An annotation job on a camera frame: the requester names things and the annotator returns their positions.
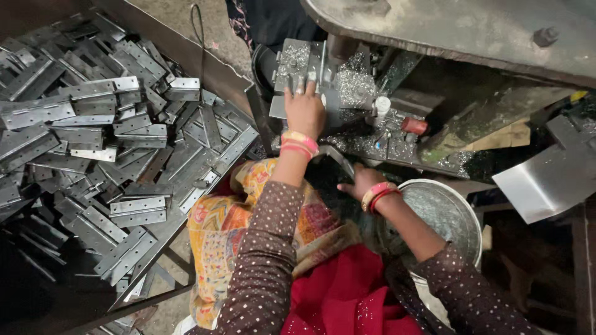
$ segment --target woman's hand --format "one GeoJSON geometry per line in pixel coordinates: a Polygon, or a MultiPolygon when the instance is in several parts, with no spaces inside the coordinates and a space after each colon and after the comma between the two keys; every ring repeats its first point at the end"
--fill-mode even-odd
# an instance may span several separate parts
{"type": "Polygon", "coordinates": [[[325,107],[318,94],[315,94],[316,83],[309,80],[304,90],[299,85],[296,94],[292,97],[290,88],[285,90],[285,113],[288,118],[288,128],[291,131],[302,133],[316,141],[325,125],[325,107]]]}
{"type": "Polygon", "coordinates": [[[366,169],[360,163],[354,164],[354,185],[339,184],[337,189],[346,192],[354,199],[362,201],[362,197],[371,187],[380,182],[387,181],[381,172],[375,169],[366,169]]]}

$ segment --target red cap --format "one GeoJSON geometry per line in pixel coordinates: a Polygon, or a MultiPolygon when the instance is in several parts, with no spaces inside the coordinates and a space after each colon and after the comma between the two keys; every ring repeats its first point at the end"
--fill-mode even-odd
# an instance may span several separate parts
{"type": "Polygon", "coordinates": [[[402,130],[405,132],[413,132],[416,135],[422,135],[429,127],[426,121],[418,120],[413,117],[405,117],[402,122],[402,130]]]}

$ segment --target woman's arm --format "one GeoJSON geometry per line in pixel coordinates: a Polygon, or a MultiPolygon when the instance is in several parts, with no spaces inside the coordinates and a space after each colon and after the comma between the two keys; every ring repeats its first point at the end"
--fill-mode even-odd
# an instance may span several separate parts
{"type": "MultiPolygon", "coordinates": [[[[325,111],[315,95],[315,82],[304,94],[285,92],[288,128],[313,139],[321,133],[325,111]]],[[[278,334],[290,309],[292,247],[304,201],[301,184],[308,157],[283,150],[265,184],[240,243],[227,298],[217,318],[219,334],[278,334]]]]}
{"type": "MultiPolygon", "coordinates": [[[[338,188],[362,201],[364,194],[385,177],[374,169],[355,166],[355,185],[338,188]]],[[[378,210],[399,232],[420,262],[415,272],[427,279],[430,292],[439,298],[451,326],[462,334],[540,334],[533,329],[505,297],[492,288],[473,265],[430,228],[404,202],[390,193],[380,198],[378,210]]]]}

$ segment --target polka dot sleeve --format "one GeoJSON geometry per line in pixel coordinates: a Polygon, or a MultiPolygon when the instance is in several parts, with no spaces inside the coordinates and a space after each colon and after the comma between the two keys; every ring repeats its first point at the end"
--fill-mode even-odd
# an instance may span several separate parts
{"type": "Polygon", "coordinates": [[[242,237],[228,297],[217,318],[218,334],[278,334],[290,309],[296,251],[292,239],[303,193],[270,181],[242,237]]]}
{"type": "Polygon", "coordinates": [[[430,292],[445,306],[457,333],[541,334],[474,266],[465,263],[451,243],[420,263],[415,272],[427,279],[430,292]]]}

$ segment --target pile of metal hinges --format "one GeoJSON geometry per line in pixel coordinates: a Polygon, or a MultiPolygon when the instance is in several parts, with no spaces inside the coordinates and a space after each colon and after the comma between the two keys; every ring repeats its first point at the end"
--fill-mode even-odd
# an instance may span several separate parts
{"type": "Polygon", "coordinates": [[[96,256],[78,277],[124,291],[257,133],[151,41],[91,15],[0,44],[0,225],[47,279],[75,244],[96,256]]]}

